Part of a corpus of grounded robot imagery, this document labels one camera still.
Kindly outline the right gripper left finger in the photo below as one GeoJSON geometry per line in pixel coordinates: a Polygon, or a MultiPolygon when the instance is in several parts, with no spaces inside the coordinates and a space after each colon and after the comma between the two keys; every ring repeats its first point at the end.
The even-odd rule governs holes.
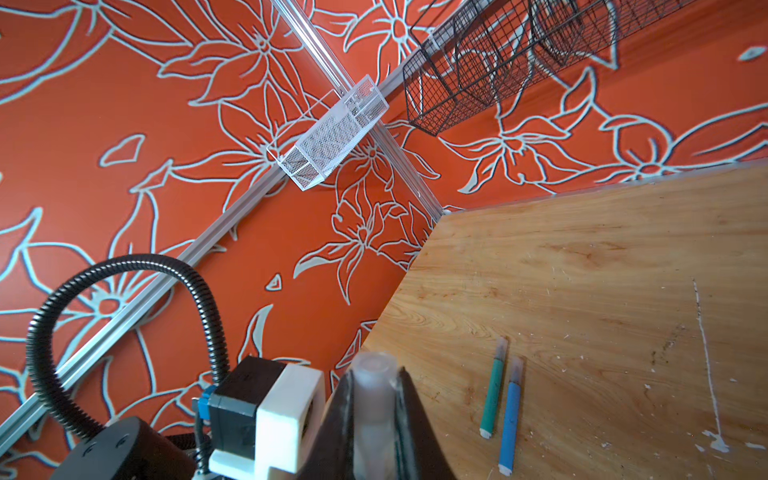
{"type": "Polygon", "coordinates": [[[354,479],[354,373],[341,378],[298,480],[354,479]]]}

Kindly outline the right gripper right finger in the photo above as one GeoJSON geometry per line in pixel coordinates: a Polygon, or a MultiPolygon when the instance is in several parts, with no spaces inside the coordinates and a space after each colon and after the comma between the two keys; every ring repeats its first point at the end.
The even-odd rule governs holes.
{"type": "Polygon", "coordinates": [[[395,381],[396,478],[455,479],[440,448],[411,375],[402,367],[395,381]]]}

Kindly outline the green pen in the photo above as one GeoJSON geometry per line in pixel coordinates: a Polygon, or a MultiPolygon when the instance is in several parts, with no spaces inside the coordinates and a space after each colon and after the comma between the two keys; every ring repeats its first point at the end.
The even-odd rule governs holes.
{"type": "Polygon", "coordinates": [[[483,439],[490,439],[494,433],[508,346],[508,339],[500,337],[495,347],[489,386],[479,427],[479,433],[483,439]]]}

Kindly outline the blue pen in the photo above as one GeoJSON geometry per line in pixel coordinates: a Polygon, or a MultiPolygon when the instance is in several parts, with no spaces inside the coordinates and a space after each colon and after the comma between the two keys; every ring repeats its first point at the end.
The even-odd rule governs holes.
{"type": "Polygon", "coordinates": [[[498,462],[499,473],[510,477],[514,470],[516,436],[521,403],[521,383],[524,371],[524,361],[513,357],[508,365],[509,377],[506,389],[506,403],[502,439],[498,462]]]}

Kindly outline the clear plastic bin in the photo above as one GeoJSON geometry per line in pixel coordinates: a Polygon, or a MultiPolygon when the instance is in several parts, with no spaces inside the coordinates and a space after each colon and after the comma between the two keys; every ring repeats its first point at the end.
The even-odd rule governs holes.
{"type": "Polygon", "coordinates": [[[326,180],[389,109],[370,76],[347,93],[331,91],[272,142],[270,157],[301,190],[326,180]]]}

